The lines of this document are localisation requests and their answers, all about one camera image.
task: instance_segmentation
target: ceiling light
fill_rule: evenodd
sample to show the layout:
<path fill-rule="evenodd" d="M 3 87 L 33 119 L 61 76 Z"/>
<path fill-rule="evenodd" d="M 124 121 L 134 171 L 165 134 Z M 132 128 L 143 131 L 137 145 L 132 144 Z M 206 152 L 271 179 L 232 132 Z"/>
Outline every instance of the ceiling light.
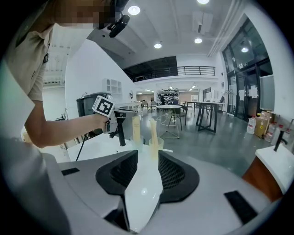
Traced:
<path fill-rule="evenodd" d="M 129 9 L 128 9 L 128 12 L 135 16 L 135 15 L 138 15 L 140 13 L 140 8 L 138 6 L 131 6 Z"/>
<path fill-rule="evenodd" d="M 159 49 L 159 48 L 162 47 L 162 45 L 161 45 L 160 43 L 157 43 L 157 44 L 154 45 L 154 47 L 155 47 L 156 49 Z"/>
<path fill-rule="evenodd" d="M 248 51 L 248 48 L 247 47 L 243 47 L 241 52 L 247 52 Z"/>
<path fill-rule="evenodd" d="M 194 42 L 195 43 L 202 43 L 202 39 L 201 38 L 196 38 Z"/>
<path fill-rule="evenodd" d="M 197 0 L 197 2 L 199 2 L 201 4 L 206 4 L 209 2 L 209 0 Z"/>

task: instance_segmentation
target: black railing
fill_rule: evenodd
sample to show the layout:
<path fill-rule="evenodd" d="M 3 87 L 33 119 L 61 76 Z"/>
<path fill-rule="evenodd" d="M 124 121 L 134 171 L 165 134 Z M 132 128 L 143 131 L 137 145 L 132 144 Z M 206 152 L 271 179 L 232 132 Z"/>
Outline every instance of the black railing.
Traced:
<path fill-rule="evenodd" d="M 143 80 L 162 78 L 170 76 L 181 75 L 209 75 L 215 76 L 215 67 L 211 66 L 183 66 L 183 67 L 169 67 L 158 70 L 147 71 L 141 74 L 130 74 L 125 72 L 133 82 L 139 82 Z"/>

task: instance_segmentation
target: beige shirt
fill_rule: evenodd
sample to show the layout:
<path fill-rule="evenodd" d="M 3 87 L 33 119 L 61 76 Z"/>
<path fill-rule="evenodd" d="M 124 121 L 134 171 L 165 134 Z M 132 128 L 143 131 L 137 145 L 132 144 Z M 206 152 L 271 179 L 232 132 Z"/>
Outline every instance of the beige shirt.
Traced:
<path fill-rule="evenodd" d="M 20 26 L 9 45 L 5 60 L 17 83 L 32 101 L 42 101 L 43 76 L 49 60 L 53 25 L 41 33 L 28 32 L 47 3 Z"/>

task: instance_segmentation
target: clear cup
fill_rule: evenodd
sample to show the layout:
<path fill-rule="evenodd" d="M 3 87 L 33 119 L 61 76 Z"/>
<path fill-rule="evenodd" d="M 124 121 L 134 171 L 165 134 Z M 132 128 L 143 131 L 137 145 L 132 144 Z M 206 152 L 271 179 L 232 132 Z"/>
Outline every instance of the clear cup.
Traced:
<path fill-rule="evenodd" d="M 142 152 L 142 149 L 143 149 L 143 141 L 144 141 L 144 138 L 142 135 L 140 135 L 140 141 L 134 141 L 133 140 L 133 136 L 130 138 L 130 142 L 133 146 L 133 149 L 134 150 L 138 150 L 138 152 Z"/>
<path fill-rule="evenodd" d="M 157 139 L 158 139 L 158 150 L 163 150 L 164 149 L 164 140 L 159 137 Z M 150 146 L 150 148 L 152 148 L 152 146 L 153 146 L 152 138 L 149 140 L 149 146 Z"/>

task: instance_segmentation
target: headset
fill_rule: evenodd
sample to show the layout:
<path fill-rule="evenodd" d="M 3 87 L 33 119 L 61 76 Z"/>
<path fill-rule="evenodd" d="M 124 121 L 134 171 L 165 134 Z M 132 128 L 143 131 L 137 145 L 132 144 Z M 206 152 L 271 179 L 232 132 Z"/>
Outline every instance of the headset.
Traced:
<path fill-rule="evenodd" d="M 128 25 L 130 16 L 122 13 L 128 1 L 129 0 L 112 0 L 110 3 L 110 17 L 104 19 L 106 22 L 100 23 L 97 27 L 99 30 L 107 27 L 107 29 L 110 30 L 110 38 L 114 38 Z"/>

